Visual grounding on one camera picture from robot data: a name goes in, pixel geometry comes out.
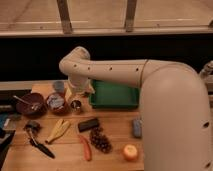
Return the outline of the yellow-white gripper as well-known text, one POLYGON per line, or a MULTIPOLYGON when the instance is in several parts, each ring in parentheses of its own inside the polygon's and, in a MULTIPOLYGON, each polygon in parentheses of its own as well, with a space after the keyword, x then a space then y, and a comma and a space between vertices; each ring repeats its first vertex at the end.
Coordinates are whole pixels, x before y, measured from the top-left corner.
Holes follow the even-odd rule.
POLYGON ((67 83, 67 89, 65 93, 65 99, 71 100, 76 95, 83 95, 84 93, 94 93, 95 90, 90 82, 87 82, 83 86, 74 86, 70 82, 67 83))

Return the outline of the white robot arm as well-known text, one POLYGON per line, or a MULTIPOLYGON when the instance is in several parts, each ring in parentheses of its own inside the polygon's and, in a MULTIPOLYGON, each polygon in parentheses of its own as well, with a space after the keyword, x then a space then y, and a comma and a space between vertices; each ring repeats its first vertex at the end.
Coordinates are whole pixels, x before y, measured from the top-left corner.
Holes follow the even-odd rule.
POLYGON ((208 91, 192 67, 150 59, 93 61, 78 46, 59 68, 75 92, 91 79, 140 90, 145 171, 213 171, 208 91))

